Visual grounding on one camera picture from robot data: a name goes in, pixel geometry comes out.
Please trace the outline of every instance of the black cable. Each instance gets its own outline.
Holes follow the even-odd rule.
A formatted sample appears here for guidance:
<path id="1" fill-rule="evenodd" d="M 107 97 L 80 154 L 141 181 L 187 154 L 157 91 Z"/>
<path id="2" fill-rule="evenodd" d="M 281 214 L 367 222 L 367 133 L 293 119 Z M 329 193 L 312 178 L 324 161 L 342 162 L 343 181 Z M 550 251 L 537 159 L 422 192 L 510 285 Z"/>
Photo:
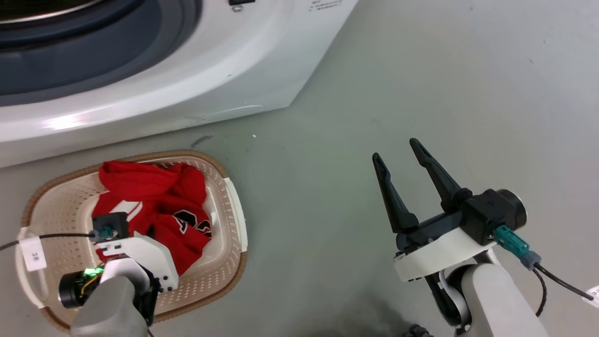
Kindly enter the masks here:
<path id="1" fill-rule="evenodd" d="M 84 233 L 57 233 L 57 234 L 44 234 L 40 235 L 40 239 L 49 239 L 51 237 L 93 237 L 92 234 L 84 234 Z M 19 244 L 19 241 L 12 241 L 5 245 L 0 246 L 0 251 L 3 251 L 12 246 L 16 246 Z"/>
<path id="2" fill-rule="evenodd" d="M 539 317 L 541 316 L 543 309 L 545 309 L 545 303 L 547 303 L 547 285 L 545 284 L 545 280 L 543 279 L 541 274 L 539 274 L 539 271 L 537 269 L 533 269 L 533 273 L 537 275 L 539 281 L 541 281 L 541 287 L 543 287 L 543 297 L 541 298 L 541 304 L 539 304 L 539 308 L 537 310 L 537 313 L 535 314 L 537 317 Z"/>
<path id="3" fill-rule="evenodd" d="M 555 281 L 557 284 L 561 285 L 562 287 L 572 291 L 573 293 L 576 293 L 590 301 L 594 300 L 595 298 L 592 297 L 591 295 L 587 294 L 586 292 L 578 289 L 578 288 L 574 288 L 573 286 L 571 286 L 570 284 L 567 284 L 566 282 L 562 281 L 559 277 L 555 276 L 554 274 L 550 273 L 547 269 L 543 268 L 543 266 L 541 266 L 538 263 L 535 263 L 534 266 L 539 270 L 539 272 L 544 273 L 548 278 L 552 279 L 553 281 Z"/>

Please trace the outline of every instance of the washing machine door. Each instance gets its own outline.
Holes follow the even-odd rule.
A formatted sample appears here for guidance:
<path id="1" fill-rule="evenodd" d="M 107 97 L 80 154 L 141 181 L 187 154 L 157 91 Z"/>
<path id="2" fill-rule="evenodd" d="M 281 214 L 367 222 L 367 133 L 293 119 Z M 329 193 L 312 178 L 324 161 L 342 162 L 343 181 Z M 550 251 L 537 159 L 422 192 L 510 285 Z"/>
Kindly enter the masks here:
<path id="1" fill-rule="evenodd" d="M 198 24 L 201 0 L 4 0 L 0 106 L 107 86 L 172 54 Z"/>

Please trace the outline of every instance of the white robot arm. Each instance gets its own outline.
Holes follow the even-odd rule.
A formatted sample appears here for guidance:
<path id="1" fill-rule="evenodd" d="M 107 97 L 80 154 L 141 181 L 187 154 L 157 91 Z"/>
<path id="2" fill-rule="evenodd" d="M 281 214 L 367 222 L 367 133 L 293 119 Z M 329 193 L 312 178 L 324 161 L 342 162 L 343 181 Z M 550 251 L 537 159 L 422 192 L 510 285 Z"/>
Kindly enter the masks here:
<path id="1" fill-rule="evenodd" d="M 126 213 L 93 219 L 98 248 L 110 259 L 103 267 L 66 274 L 59 299 L 79 308 L 73 337 L 146 337 L 154 322 L 158 293 L 173 291 L 179 275 L 166 246 L 151 237 L 128 236 Z"/>
<path id="2" fill-rule="evenodd" d="M 417 139 L 411 139 L 410 146 L 431 176 L 444 212 L 419 223 L 393 187 L 391 174 L 379 154 L 373 155 L 391 229 L 397 234 L 395 268 L 404 282 L 426 280 L 441 315 L 455 327 L 456 336 L 548 336 L 493 253 L 492 247 L 498 244 L 520 258 L 529 270 L 538 269 L 594 300 L 542 268 L 540 257 L 514 234 L 527 221 L 520 198 L 505 189 L 473 195 L 461 188 Z M 456 268 L 471 258 L 476 264 Z"/>

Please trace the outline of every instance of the plastic basket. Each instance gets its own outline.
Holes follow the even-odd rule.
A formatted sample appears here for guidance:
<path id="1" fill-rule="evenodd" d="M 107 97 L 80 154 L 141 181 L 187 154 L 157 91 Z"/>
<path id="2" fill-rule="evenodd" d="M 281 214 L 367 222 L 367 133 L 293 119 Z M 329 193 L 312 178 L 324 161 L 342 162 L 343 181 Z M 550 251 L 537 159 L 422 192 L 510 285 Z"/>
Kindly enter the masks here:
<path id="1" fill-rule="evenodd" d="M 247 233 L 235 186 L 223 167 L 197 151 L 168 151 L 122 159 L 169 167 L 186 163 L 205 176 L 207 198 L 204 209 L 210 216 L 212 240 L 202 257 L 179 278 L 179 287 L 159 295 L 156 322 L 164 321 L 226 295 L 239 281 L 246 265 Z M 58 177 L 38 189 L 27 204 L 18 239 L 32 233 L 88 233 L 91 214 L 99 195 L 106 192 L 98 179 L 100 164 Z M 27 272 L 19 247 L 17 276 L 25 294 L 57 329 L 68 332 L 78 309 L 65 309 L 58 300 L 62 275 L 96 266 L 100 260 L 86 238 L 42 240 L 48 267 Z"/>

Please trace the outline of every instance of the white label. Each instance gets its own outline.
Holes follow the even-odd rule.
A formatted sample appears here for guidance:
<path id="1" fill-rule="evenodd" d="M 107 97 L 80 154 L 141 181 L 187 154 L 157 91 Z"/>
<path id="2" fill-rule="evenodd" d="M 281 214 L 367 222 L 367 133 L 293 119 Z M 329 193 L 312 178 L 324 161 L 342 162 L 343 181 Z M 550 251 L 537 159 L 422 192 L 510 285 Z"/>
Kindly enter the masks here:
<path id="1" fill-rule="evenodd" d="M 21 245 L 21 252 L 23 253 L 23 259 L 25 259 L 25 266 L 27 266 L 28 271 L 33 272 L 34 270 L 44 269 L 48 266 L 39 236 L 20 240 L 19 245 Z"/>
<path id="2" fill-rule="evenodd" d="M 343 0 L 311 0 L 309 11 L 320 11 L 340 6 Z"/>
<path id="3" fill-rule="evenodd" d="M 582 300 L 584 300 L 586 303 L 594 306 L 595 308 L 599 308 L 599 285 L 596 286 L 595 288 L 591 288 L 591 289 L 587 290 L 586 293 L 591 295 L 592 297 L 594 297 L 595 300 L 590 301 L 584 297 L 581 297 Z"/>

